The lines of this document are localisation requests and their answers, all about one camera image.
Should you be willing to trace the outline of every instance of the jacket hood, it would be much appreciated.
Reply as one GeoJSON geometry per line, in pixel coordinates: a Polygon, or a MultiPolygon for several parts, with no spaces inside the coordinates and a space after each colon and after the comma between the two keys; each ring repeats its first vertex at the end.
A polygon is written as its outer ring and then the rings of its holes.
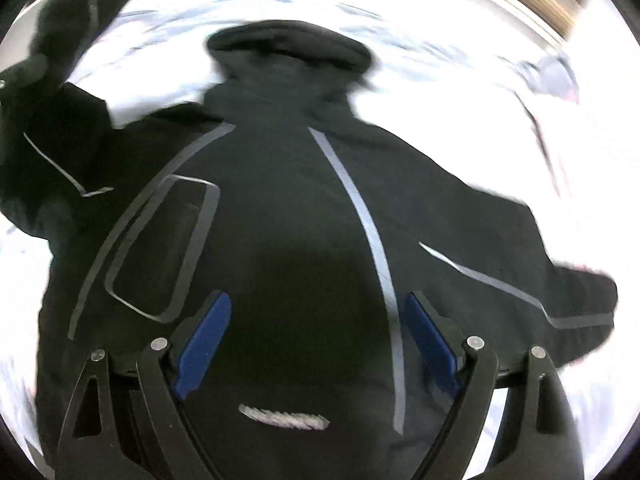
{"type": "Polygon", "coordinates": [[[346,104],[347,87],[372,63],[361,43],[304,22],[269,20],[226,28],[207,40],[226,81],[205,95],[205,107],[229,118],[247,107],[313,113],[346,104]]]}

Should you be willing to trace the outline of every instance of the black garment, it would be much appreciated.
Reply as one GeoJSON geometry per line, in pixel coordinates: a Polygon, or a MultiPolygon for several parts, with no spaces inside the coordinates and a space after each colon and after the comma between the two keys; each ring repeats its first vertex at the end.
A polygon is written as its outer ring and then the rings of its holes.
{"type": "Polygon", "coordinates": [[[411,478],[444,420],[400,333],[396,308],[401,319],[411,290],[506,367],[533,344],[562,365],[609,335],[614,283],[554,266],[526,206],[466,186],[353,117],[346,91],[370,65],[361,44],[261,22],[208,46],[226,82],[203,105],[123,130],[69,84],[29,114],[17,104],[28,89],[7,105],[0,205],[54,253],[36,394],[48,460],[88,353],[169,336],[215,289],[230,295],[232,319],[184,407],[230,480],[411,478]],[[174,317],[167,307],[182,293],[174,317]],[[329,425],[276,427],[240,406],[329,425]]]}

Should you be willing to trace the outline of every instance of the chest pocket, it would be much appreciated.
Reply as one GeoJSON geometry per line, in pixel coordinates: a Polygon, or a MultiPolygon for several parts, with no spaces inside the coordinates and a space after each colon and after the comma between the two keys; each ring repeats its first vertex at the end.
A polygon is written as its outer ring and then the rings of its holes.
{"type": "Polygon", "coordinates": [[[171,323],[184,307],[218,208],[215,184],[166,177],[126,232],[105,275],[105,290],[141,316],[171,323]]]}

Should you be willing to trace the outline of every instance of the blue pad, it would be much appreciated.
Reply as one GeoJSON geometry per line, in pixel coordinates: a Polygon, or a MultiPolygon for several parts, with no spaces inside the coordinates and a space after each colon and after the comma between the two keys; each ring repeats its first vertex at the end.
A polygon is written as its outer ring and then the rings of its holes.
{"type": "Polygon", "coordinates": [[[456,355],[413,294],[407,296],[404,316],[431,376],[441,390],[455,398],[462,389],[456,355]]]}
{"type": "Polygon", "coordinates": [[[178,400],[184,401],[187,395],[200,387],[230,319],[231,299],[222,292],[178,357],[177,377],[173,386],[178,400]]]}

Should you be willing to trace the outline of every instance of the logo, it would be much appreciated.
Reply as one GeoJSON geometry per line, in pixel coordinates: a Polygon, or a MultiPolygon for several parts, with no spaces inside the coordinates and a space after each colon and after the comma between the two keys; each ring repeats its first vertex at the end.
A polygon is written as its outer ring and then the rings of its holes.
{"type": "Polygon", "coordinates": [[[238,406],[238,410],[243,415],[256,422],[277,426],[279,428],[289,428],[291,430],[326,430],[329,421],[322,415],[307,415],[306,413],[281,413],[270,412],[269,410],[259,410],[249,408],[244,404],[238,406]]]}

